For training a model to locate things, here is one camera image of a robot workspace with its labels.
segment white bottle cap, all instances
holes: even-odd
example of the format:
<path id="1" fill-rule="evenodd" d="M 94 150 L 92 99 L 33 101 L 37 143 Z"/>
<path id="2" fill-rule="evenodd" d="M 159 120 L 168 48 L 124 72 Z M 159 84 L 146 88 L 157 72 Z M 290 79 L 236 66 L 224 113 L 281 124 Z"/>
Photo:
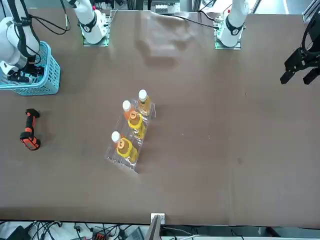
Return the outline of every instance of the white bottle cap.
<path id="1" fill-rule="evenodd" d="M 120 141 L 120 138 L 121 138 L 120 133 L 117 132 L 117 131 L 114 131 L 114 132 L 112 133 L 112 135 L 111 135 L 111 139 L 112 139 L 112 141 L 115 142 L 115 143 L 119 142 L 119 141 Z"/>
<path id="2" fill-rule="evenodd" d="M 130 109 L 131 109 L 131 103 L 128 101 L 128 100 L 125 100 L 123 103 L 122 103 L 122 108 L 125 112 L 129 112 Z"/>
<path id="3" fill-rule="evenodd" d="M 148 97 L 148 94 L 147 94 L 146 90 L 141 89 L 139 91 L 139 99 L 140 99 L 140 101 L 142 101 L 142 102 L 146 101 L 147 97 Z"/>

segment table surface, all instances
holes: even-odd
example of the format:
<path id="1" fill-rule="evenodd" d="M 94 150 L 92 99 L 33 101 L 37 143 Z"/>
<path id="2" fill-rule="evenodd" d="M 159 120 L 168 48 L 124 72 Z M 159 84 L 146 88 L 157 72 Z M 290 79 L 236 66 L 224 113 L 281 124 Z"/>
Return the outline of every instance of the table surface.
<path id="1" fill-rule="evenodd" d="M 59 8 L 31 13 L 65 24 Z M 301 16 L 249 15 L 238 51 L 215 50 L 212 28 L 139 11 L 116 14 L 109 47 L 83 47 L 68 14 L 63 36 L 33 23 L 61 66 L 59 92 L 0 94 L 1 218 L 319 227 L 320 84 L 304 85 L 305 72 L 280 84 Z M 160 44 L 177 35 L 177 56 L 150 53 L 146 20 Z M 134 177 L 104 154 L 123 100 L 141 88 L 157 118 Z M 27 108 L 41 113 L 38 151 L 19 141 Z"/>

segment robotic arm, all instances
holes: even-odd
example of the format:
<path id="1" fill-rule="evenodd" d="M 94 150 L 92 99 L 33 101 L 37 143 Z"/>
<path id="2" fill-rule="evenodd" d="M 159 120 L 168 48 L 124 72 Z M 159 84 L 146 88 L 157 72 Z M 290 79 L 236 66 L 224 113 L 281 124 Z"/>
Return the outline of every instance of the robotic arm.
<path id="1" fill-rule="evenodd" d="M 74 8 L 80 22 L 83 37 L 90 44 L 99 43 L 107 35 L 107 17 L 105 13 L 94 10 L 90 0 L 68 0 Z"/>
<path id="2" fill-rule="evenodd" d="M 248 13 L 247 0 L 232 0 L 230 14 L 224 20 L 222 32 L 218 37 L 223 45 L 232 48 L 238 43 Z"/>
<path id="3" fill-rule="evenodd" d="M 27 83 L 29 78 L 22 71 L 34 76 L 44 71 L 35 65 L 40 42 L 24 1 L 7 0 L 7 6 L 12 17 L 0 22 L 0 67 L 8 80 Z"/>
<path id="4" fill-rule="evenodd" d="M 320 76 L 320 7 L 317 9 L 308 26 L 306 27 L 301 46 L 284 62 L 285 73 L 280 78 L 282 84 L 286 84 L 296 72 L 307 68 L 313 68 L 304 76 L 303 82 L 309 85 Z M 312 47 L 306 48 L 306 37 L 309 34 Z"/>

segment power drill handle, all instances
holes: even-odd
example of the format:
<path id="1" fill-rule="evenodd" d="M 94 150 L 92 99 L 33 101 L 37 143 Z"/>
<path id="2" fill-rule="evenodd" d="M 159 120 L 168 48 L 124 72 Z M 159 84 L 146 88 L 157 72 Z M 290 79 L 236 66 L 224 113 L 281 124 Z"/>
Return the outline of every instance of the power drill handle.
<path id="1" fill-rule="evenodd" d="M 29 112 L 27 113 L 26 122 L 25 122 L 25 132 L 30 132 L 32 137 L 35 134 L 35 125 L 36 125 L 36 117 L 31 115 Z"/>

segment plastic bottle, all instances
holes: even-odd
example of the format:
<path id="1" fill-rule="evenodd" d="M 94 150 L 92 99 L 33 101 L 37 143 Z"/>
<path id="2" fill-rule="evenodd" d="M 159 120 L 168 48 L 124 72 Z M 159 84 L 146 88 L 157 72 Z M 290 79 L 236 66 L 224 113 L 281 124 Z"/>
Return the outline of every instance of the plastic bottle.
<path id="1" fill-rule="evenodd" d="M 125 136 L 123 134 L 120 134 L 118 131 L 114 131 L 111 135 L 111 139 L 114 142 L 114 148 L 116 149 L 118 146 L 118 142 L 121 140 L 121 138 L 124 138 Z"/>
<path id="2" fill-rule="evenodd" d="M 128 120 L 129 127 L 133 130 L 136 138 L 142 140 L 146 134 L 146 127 L 143 122 L 143 117 L 140 113 L 132 111 Z"/>
<path id="3" fill-rule="evenodd" d="M 138 151 L 132 145 L 132 142 L 125 137 L 121 137 L 117 131 L 112 133 L 111 138 L 112 141 L 116 143 L 116 153 L 127 162 L 134 163 L 138 157 Z"/>
<path id="4" fill-rule="evenodd" d="M 135 107 L 128 100 L 125 100 L 122 103 L 122 108 L 124 111 L 124 118 L 128 121 L 130 118 L 130 113 L 135 110 Z"/>
<path id="5" fill-rule="evenodd" d="M 139 103 L 138 103 L 138 109 L 140 113 L 146 117 L 149 116 L 150 107 L 151 107 L 150 97 L 148 96 L 146 90 L 141 89 L 139 91 Z"/>

